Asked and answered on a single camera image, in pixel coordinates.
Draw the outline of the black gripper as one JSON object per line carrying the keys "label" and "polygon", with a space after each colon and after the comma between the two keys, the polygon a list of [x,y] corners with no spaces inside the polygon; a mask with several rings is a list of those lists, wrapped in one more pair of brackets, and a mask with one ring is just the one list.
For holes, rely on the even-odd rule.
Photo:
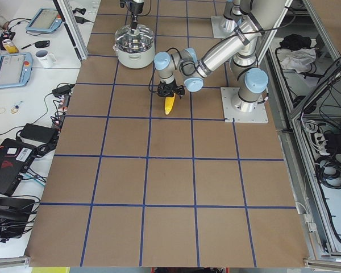
{"label": "black gripper", "polygon": [[144,0],[120,0],[120,7],[127,7],[128,11],[131,13],[131,34],[134,34],[138,26],[138,15],[143,12]]}
{"label": "black gripper", "polygon": [[156,93],[159,97],[173,97],[176,94],[182,99],[185,95],[185,88],[183,85],[177,86],[175,80],[170,83],[160,81]]}

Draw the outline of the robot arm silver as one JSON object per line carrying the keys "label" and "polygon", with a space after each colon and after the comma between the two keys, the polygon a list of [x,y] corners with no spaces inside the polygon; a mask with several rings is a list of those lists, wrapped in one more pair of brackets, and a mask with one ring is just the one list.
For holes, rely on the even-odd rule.
{"label": "robot arm silver", "polygon": [[[221,17],[221,21],[218,24],[218,29],[221,31],[221,33],[225,35],[229,34],[238,25],[238,21],[242,16],[240,3],[241,1],[226,1],[223,16]],[[151,8],[149,8],[149,12],[142,15],[144,1],[121,0],[119,1],[119,5],[121,8],[127,7],[127,10],[130,12],[130,34],[135,34],[136,30],[138,29],[138,17],[147,16],[150,13]]]}
{"label": "robot arm silver", "polygon": [[193,48],[155,55],[153,62],[160,80],[157,95],[173,102],[186,91],[197,92],[205,78],[224,63],[229,63],[235,77],[256,68],[258,38],[280,28],[287,9],[285,1],[227,1],[220,23],[226,36],[201,58]]}

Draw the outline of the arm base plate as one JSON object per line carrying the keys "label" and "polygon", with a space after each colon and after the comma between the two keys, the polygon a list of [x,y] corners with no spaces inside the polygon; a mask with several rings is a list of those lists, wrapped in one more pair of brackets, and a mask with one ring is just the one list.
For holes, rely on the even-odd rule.
{"label": "arm base plate", "polygon": [[213,29],[213,38],[223,39],[228,37],[236,28],[238,21],[226,19],[223,16],[212,16],[211,25]]}
{"label": "arm base plate", "polygon": [[224,121],[228,123],[268,123],[262,94],[255,102],[239,97],[239,88],[221,87]]}

